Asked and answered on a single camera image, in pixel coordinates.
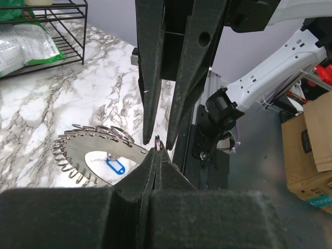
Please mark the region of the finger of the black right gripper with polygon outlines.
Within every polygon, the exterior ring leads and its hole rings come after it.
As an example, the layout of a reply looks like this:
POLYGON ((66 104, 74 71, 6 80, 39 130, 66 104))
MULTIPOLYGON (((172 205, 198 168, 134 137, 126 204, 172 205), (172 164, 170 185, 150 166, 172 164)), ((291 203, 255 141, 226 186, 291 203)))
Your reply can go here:
POLYGON ((176 75, 176 84, 169 116, 166 149, 172 149, 179 131, 185 101, 198 75, 204 75, 209 66, 202 67, 224 14, 227 1, 194 1, 187 19, 181 57, 176 75))
POLYGON ((139 85, 143 97, 143 144, 151 140, 161 92, 161 61, 165 34, 164 1, 135 1, 139 85))

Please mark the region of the blue tag key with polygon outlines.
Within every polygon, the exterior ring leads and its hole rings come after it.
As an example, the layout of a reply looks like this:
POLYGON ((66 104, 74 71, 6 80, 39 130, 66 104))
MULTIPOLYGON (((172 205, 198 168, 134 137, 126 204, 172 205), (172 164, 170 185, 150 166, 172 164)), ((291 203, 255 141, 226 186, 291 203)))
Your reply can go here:
POLYGON ((117 175, 123 175, 125 174, 126 169, 123 164, 118 161, 118 158, 119 157, 115 154, 107 153, 105 162, 117 175))

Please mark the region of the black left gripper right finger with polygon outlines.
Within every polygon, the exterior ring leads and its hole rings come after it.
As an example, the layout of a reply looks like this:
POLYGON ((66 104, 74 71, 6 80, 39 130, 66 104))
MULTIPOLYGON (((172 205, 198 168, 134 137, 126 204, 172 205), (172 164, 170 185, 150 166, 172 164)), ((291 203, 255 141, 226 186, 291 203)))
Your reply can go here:
POLYGON ((172 162, 167 150, 157 152, 153 190, 153 248, 192 248, 195 217, 190 215, 194 187, 172 162))

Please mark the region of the metal disc with keyrings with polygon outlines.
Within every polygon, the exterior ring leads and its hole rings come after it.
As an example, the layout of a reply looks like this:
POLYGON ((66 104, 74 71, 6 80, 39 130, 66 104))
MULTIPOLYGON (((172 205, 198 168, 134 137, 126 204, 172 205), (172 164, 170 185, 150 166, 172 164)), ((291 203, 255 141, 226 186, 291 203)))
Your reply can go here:
POLYGON ((143 162, 148 150, 118 127, 81 126, 64 131, 54 141, 54 159, 62 172, 76 184, 112 186, 129 175, 143 162), (105 162, 107 153, 115 154, 126 169, 117 175, 105 162))

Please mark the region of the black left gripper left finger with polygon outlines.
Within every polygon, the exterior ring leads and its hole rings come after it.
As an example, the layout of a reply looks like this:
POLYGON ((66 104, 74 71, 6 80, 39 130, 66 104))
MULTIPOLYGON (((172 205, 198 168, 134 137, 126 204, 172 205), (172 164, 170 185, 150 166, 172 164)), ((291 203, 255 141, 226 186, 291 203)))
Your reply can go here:
POLYGON ((112 196, 111 235, 114 248, 143 248, 149 195, 156 174, 157 150, 150 149, 143 162, 115 185, 112 196))

